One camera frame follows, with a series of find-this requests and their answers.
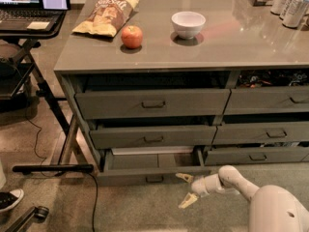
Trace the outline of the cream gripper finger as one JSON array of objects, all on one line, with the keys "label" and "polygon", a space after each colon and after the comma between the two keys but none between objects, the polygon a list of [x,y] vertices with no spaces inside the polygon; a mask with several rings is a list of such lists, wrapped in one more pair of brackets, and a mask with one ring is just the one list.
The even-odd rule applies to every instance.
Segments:
[{"label": "cream gripper finger", "polygon": [[185,209],[187,207],[189,207],[190,205],[192,205],[194,202],[196,202],[199,199],[199,196],[195,193],[188,193],[184,200],[181,202],[181,204],[179,205],[180,209]]},{"label": "cream gripper finger", "polygon": [[186,173],[177,173],[176,177],[186,181],[187,183],[192,183],[194,181],[194,177]]}]

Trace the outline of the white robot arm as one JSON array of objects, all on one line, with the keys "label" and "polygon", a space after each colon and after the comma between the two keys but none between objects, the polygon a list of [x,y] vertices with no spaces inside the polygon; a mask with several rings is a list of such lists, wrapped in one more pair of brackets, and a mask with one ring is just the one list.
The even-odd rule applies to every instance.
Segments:
[{"label": "white robot arm", "polygon": [[258,187],[232,165],[224,165],[208,176],[176,176],[191,188],[180,209],[212,193],[241,194],[249,203],[248,232],[309,232],[309,211],[296,197],[276,185]]}]

